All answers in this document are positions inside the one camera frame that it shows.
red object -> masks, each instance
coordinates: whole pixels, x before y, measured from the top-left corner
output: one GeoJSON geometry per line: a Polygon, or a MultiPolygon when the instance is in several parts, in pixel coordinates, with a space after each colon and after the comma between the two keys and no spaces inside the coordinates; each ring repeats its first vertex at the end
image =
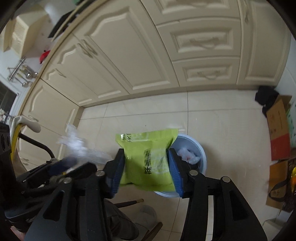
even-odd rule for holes
{"type": "Polygon", "coordinates": [[[273,161],[290,157],[290,135],[289,133],[271,140],[271,159],[273,161]]]}
{"type": "Polygon", "coordinates": [[[49,55],[49,53],[50,53],[50,50],[44,52],[44,53],[40,56],[40,58],[39,58],[39,60],[40,60],[40,64],[42,64],[42,62],[46,59],[46,57],[49,55]]]}

screw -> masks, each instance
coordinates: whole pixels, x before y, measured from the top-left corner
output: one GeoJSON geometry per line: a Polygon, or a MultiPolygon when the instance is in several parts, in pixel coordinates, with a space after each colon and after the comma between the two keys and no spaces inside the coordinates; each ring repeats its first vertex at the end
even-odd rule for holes
{"type": "Polygon", "coordinates": [[[96,176],[97,176],[97,177],[102,177],[102,176],[104,176],[104,175],[105,175],[105,172],[102,171],[102,170],[99,170],[99,171],[96,172],[96,176]]]}
{"type": "Polygon", "coordinates": [[[225,183],[229,183],[231,181],[231,179],[229,177],[222,177],[222,181],[225,182],[225,183]]]}
{"type": "Polygon", "coordinates": [[[197,176],[198,175],[198,171],[197,170],[190,170],[189,174],[192,176],[197,176]]]}
{"type": "Polygon", "coordinates": [[[63,180],[63,183],[70,183],[72,182],[72,178],[70,177],[66,177],[64,180],[63,180]]]}

black strap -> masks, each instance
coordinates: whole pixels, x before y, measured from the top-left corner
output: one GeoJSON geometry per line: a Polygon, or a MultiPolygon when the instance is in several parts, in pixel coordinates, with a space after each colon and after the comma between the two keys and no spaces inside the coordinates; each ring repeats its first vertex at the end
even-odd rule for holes
{"type": "Polygon", "coordinates": [[[286,185],[288,184],[288,181],[289,181],[289,180],[288,180],[288,178],[287,178],[285,181],[282,181],[282,182],[276,184],[276,185],[271,189],[271,191],[269,192],[268,196],[269,196],[271,199],[273,199],[274,201],[277,201],[277,202],[284,202],[284,201],[285,201],[285,198],[286,198],[286,194],[285,194],[283,197],[272,197],[272,196],[271,196],[271,192],[273,192],[273,191],[275,191],[275,190],[277,190],[277,189],[280,189],[280,188],[286,186],[286,185]]]}

plastic packaging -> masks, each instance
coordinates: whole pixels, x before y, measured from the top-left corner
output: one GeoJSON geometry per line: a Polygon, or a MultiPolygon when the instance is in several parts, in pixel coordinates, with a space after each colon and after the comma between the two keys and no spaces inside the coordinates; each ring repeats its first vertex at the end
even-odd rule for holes
{"type": "Polygon", "coordinates": [[[176,140],[178,129],[133,134],[117,134],[124,148],[125,170],[120,184],[133,183],[146,191],[174,191],[167,149],[176,140]]]}
{"type": "Polygon", "coordinates": [[[86,162],[95,165],[105,165],[108,161],[113,160],[112,157],[105,152],[85,147],[85,141],[78,137],[75,126],[67,125],[67,128],[68,136],[63,136],[58,143],[68,147],[69,156],[76,157],[79,165],[86,162]]]}
{"type": "Polygon", "coordinates": [[[200,161],[199,156],[195,156],[193,152],[188,151],[185,147],[181,148],[177,154],[182,158],[183,161],[186,161],[191,165],[194,165],[200,161]]]}

white plastic bag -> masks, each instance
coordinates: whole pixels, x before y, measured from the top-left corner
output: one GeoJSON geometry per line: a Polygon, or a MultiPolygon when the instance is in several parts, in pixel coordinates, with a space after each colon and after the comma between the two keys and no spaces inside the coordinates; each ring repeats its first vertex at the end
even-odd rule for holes
{"type": "Polygon", "coordinates": [[[200,161],[200,157],[195,156],[193,152],[188,151],[185,147],[181,148],[177,154],[182,158],[183,161],[186,161],[191,165],[194,165],[200,161]]]}
{"type": "Polygon", "coordinates": [[[77,129],[73,125],[68,125],[67,134],[63,136],[58,143],[68,147],[70,156],[76,157],[80,165],[91,162],[95,165],[105,165],[108,161],[113,160],[107,153],[85,147],[85,141],[78,137],[77,129]]]}

